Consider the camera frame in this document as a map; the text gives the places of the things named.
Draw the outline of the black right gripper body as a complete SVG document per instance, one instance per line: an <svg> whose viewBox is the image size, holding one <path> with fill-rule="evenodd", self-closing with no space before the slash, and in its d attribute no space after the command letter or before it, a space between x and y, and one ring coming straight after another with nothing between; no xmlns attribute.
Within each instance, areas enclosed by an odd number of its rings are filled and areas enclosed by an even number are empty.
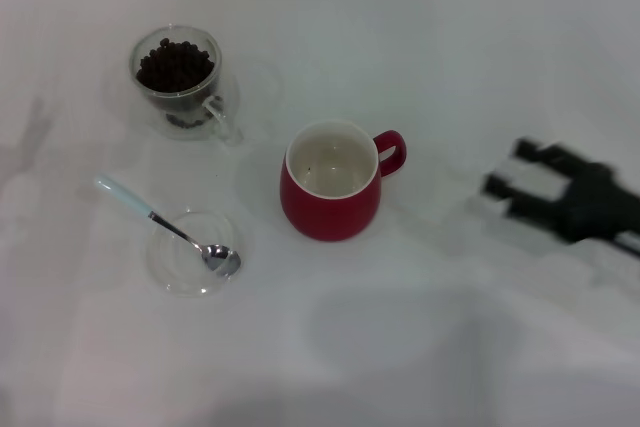
<svg viewBox="0 0 640 427"><path fill-rule="evenodd" d="M639 196L621 186L614 169L558 145L554 168L568 183L556 201L556 234L568 243L599 239L622 246L639 243Z"/></svg>

